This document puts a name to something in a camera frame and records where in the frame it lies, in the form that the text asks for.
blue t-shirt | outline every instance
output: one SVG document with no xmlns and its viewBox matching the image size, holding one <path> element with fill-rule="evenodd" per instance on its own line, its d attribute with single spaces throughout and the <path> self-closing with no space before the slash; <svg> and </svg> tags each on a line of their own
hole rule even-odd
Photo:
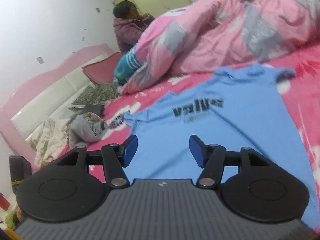
<svg viewBox="0 0 320 240">
<path fill-rule="evenodd" d="M 306 150 L 276 90 L 276 81 L 294 75 L 292 69 L 254 64 L 240 70 L 221 67 L 196 87 L 169 92 L 144 111 L 125 114 L 138 150 L 125 169 L 133 179 L 187 179 L 195 183 L 202 169 L 189 151 L 189 138 L 219 144 L 230 151 L 247 146 L 300 179 L 310 200 L 303 221 L 320 226 L 315 181 Z M 237 173 L 226 167 L 222 182 Z"/>
</svg>

silver bolt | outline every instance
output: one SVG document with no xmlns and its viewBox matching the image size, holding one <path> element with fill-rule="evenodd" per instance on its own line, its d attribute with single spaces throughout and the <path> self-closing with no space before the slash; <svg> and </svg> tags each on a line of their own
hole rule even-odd
<svg viewBox="0 0 320 240">
<path fill-rule="evenodd" d="M 211 179 L 211 178 L 203 178 L 199 180 L 199 184 L 205 187 L 212 186 L 214 183 L 215 183 L 214 179 Z"/>
<path fill-rule="evenodd" d="M 124 178 L 115 178 L 111 180 L 111 184 L 114 186 L 123 186 L 127 183 L 127 180 Z"/>
</svg>

white logo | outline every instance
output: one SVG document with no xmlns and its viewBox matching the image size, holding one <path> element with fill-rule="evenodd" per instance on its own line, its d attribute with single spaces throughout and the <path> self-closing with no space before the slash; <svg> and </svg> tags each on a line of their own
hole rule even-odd
<svg viewBox="0 0 320 240">
<path fill-rule="evenodd" d="M 168 183 L 166 183 L 165 181 L 158 183 L 159 186 L 164 187 L 165 185 L 167 185 Z"/>
</svg>

